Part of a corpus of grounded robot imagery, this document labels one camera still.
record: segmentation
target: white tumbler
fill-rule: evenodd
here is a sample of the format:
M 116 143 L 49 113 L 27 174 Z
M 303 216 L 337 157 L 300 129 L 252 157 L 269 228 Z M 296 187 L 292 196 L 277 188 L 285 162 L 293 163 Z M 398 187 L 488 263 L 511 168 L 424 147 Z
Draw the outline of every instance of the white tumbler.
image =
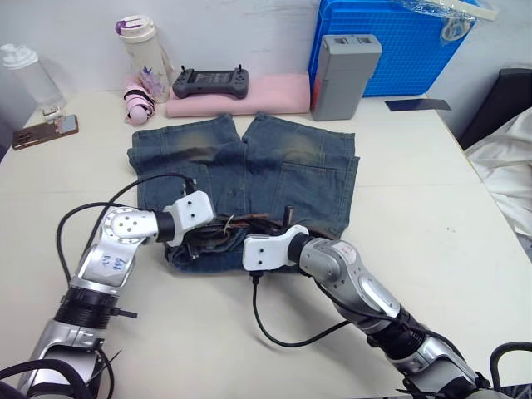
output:
M 67 102 L 42 67 L 37 53 L 26 46 L 15 47 L 13 44 L 4 44 L 0 49 L 5 52 L 3 65 L 15 72 L 41 108 L 44 118 L 49 121 L 61 116 Z
M 170 83 L 166 75 L 164 53 L 157 42 L 153 21 L 143 15 L 125 17 L 115 25 L 126 51 L 131 57 L 133 71 L 156 102 L 168 101 Z

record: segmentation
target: gray battery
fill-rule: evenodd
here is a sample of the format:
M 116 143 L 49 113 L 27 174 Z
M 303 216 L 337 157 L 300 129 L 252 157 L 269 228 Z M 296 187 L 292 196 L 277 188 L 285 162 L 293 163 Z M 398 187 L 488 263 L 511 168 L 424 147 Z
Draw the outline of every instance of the gray battery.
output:
M 351 119 L 381 53 L 381 43 L 373 35 L 323 36 L 313 88 L 313 119 Z

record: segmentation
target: phone case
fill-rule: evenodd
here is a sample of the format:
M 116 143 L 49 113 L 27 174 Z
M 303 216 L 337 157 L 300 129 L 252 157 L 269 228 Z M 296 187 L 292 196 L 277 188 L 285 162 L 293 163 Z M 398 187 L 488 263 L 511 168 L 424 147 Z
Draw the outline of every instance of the phone case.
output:
M 14 150 L 21 150 L 22 148 L 58 139 L 65 135 L 72 135 L 78 131 L 76 116 L 68 115 L 57 118 L 52 123 L 41 123 L 15 131 L 13 133 L 12 147 Z

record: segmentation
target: gray game controller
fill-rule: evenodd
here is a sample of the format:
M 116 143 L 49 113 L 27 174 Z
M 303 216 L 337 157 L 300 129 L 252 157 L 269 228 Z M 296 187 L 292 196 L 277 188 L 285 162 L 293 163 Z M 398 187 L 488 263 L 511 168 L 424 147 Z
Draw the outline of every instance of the gray game controller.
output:
M 242 99 L 248 94 L 249 76 L 239 64 L 233 71 L 195 71 L 183 70 L 175 80 L 172 90 L 179 98 L 186 98 L 189 94 L 232 94 Z

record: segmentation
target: silver robot arm segment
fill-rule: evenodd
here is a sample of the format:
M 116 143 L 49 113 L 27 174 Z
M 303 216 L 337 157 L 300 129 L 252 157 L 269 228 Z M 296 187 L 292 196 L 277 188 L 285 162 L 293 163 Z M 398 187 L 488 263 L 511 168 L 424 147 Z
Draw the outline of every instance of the silver robot arm segment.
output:
M 181 244 L 187 231 L 214 218 L 202 191 L 178 199 L 163 212 L 131 207 L 110 209 L 100 225 L 100 237 L 82 256 L 56 316 L 45 326 L 30 360 L 59 359 L 71 365 L 96 397 L 99 387 L 97 350 L 111 316 L 136 317 L 116 307 L 133 269 L 139 246 L 150 241 Z M 39 370 L 22 375 L 18 390 L 27 396 L 58 393 L 67 380 L 58 372 Z
M 301 228 L 295 225 L 274 238 L 250 235 L 244 243 L 244 268 L 271 270 L 297 264 L 303 274 L 316 280 L 342 316 L 366 333 L 367 342 L 384 351 L 388 361 L 405 376 L 406 389 L 419 397 L 424 393 L 449 399 L 506 397 L 487 390 L 487 380 L 474 372 L 444 338 L 416 321 L 366 269 L 352 245 L 314 238 Z M 283 256 L 274 254 L 277 250 Z

